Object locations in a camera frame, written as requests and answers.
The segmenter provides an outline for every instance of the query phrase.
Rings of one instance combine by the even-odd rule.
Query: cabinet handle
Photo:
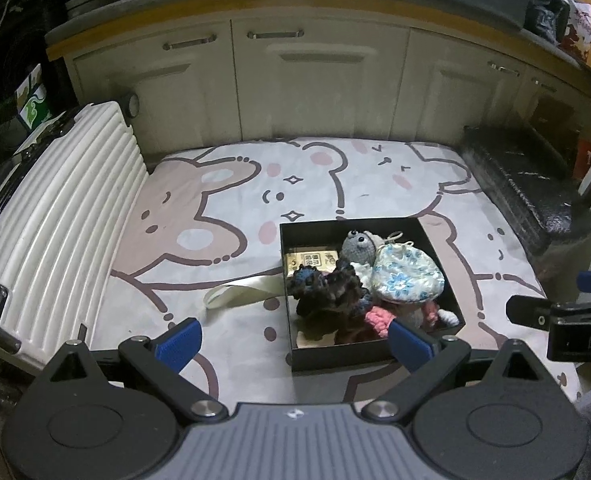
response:
[[[557,89],[557,88],[555,88],[555,87],[553,87],[553,86],[550,86],[550,85],[547,85],[547,84],[543,83],[542,81],[540,81],[540,80],[539,80],[538,78],[536,78],[536,77],[534,77],[533,79],[531,79],[531,81],[533,81],[533,82],[534,82],[536,85],[538,85],[540,88],[544,88],[545,90],[548,90],[548,91],[549,91],[549,92],[551,92],[552,94],[555,94],[555,93],[558,91],[558,89]]]
[[[211,34],[208,38],[199,38],[198,40],[179,41],[179,43],[165,43],[162,45],[164,50],[174,50],[176,48],[185,48],[188,46],[202,45],[205,43],[213,43],[217,40],[217,34]]]
[[[512,68],[500,66],[499,64],[494,63],[493,61],[489,61],[487,65],[489,65],[493,70],[497,70],[498,72],[503,72],[505,74],[514,75],[515,77],[520,77],[520,72],[518,72],[518,70],[513,70]]]
[[[250,40],[272,40],[274,38],[301,38],[304,36],[302,29],[292,32],[253,32],[249,31],[246,35]]]

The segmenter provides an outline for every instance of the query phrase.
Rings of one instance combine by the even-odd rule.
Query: floral pouch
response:
[[[375,255],[371,286],[391,303],[419,303],[437,298],[445,290],[445,277],[413,242],[385,244]]]

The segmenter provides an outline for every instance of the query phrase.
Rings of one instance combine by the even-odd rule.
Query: triangular cutout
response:
[[[77,354],[69,354],[64,358],[56,373],[53,374],[53,377],[51,377],[51,383],[85,378],[86,371],[82,366],[82,362],[80,362],[80,358]]]
[[[539,377],[531,368],[527,359],[520,353],[516,352],[509,359],[509,364],[504,372],[504,377],[512,379],[525,379],[528,381],[538,381]]]

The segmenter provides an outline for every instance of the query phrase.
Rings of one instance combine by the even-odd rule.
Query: black circular disc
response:
[[[105,384],[71,387],[71,382],[23,399],[6,422],[6,458],[22,475],[127,480],[168,455],[178,428],[165,404],[136,390]]]
[[[587,434],[573,405],[538,381],[509,386],[480,383],[425,403],[413,420],[422,452],[467,480],[553,480],[574,471]]]

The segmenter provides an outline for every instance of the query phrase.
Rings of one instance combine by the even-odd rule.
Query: cream ribbon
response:
[[[253,276],[214,286],[204,295],[206,308],[242,306],[283,296],[284,276]]]

